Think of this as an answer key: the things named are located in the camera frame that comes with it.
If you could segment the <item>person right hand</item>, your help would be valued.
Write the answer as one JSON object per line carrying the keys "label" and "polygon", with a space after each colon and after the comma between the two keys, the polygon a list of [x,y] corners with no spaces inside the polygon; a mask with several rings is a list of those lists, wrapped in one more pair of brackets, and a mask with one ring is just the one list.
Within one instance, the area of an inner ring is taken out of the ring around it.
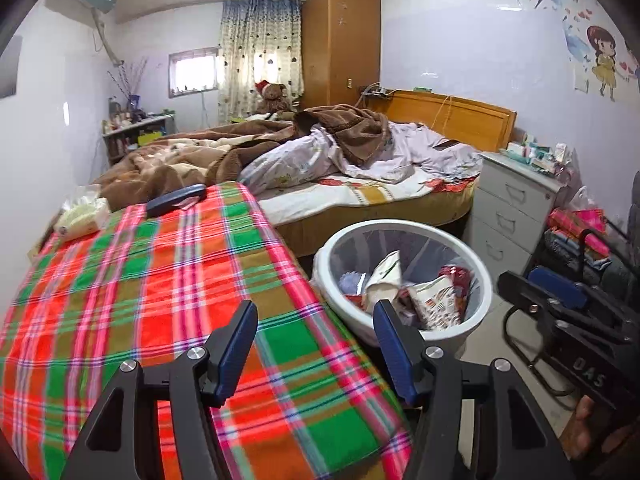
{"label": "person right hand", "polygon": [[600,443],[600,452],[610,454],[639,431],[639,422],[634,422],[605,434],[609,417],[604,406],[597,404],[590,396],[582,396],[561,434],[565,455],[570,460],[582,460],[597,442]]}

